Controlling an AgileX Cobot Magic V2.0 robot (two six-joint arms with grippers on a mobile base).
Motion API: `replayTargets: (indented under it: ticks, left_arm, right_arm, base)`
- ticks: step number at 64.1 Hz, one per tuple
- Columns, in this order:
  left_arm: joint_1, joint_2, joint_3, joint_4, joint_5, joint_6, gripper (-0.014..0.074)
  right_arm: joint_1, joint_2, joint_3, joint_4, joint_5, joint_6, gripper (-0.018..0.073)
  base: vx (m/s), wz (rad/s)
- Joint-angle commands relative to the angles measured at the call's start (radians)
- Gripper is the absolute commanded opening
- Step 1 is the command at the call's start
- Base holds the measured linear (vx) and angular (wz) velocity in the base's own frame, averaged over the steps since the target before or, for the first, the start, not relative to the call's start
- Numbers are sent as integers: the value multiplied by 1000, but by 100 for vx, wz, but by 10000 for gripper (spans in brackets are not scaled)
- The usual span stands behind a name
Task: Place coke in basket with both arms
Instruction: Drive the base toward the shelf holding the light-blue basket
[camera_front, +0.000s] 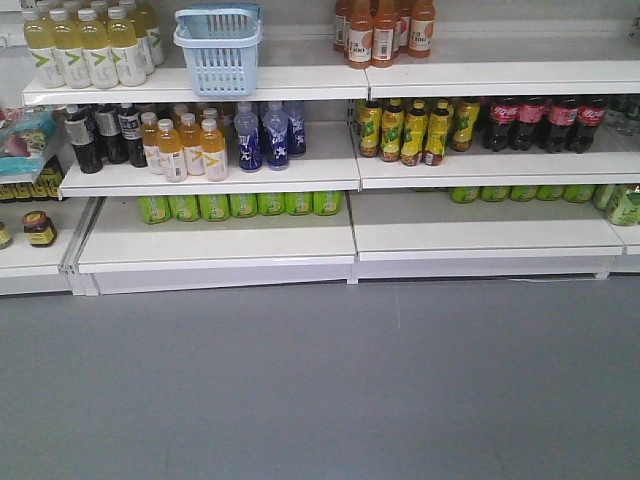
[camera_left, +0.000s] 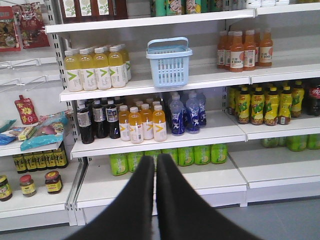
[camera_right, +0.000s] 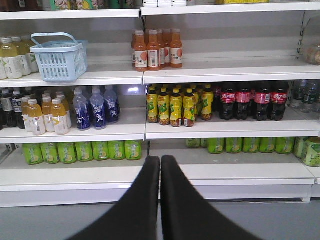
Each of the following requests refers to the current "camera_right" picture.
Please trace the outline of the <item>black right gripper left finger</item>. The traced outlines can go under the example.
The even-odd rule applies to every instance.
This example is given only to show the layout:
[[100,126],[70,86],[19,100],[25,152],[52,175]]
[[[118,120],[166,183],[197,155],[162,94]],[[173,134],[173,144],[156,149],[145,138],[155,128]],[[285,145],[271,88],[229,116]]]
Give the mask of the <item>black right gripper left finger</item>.
[[159,199],[160,158],[148,156],[122,198],[97,221],[71,240],[155,240]]

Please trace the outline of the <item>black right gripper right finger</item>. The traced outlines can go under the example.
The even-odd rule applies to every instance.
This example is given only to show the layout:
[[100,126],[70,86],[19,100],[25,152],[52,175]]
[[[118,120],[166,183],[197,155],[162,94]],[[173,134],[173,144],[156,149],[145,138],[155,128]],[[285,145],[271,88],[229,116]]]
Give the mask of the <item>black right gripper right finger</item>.
[[161,158],[160,205],[166,240],[256,240],[212,207],[193,187],[172,155]]

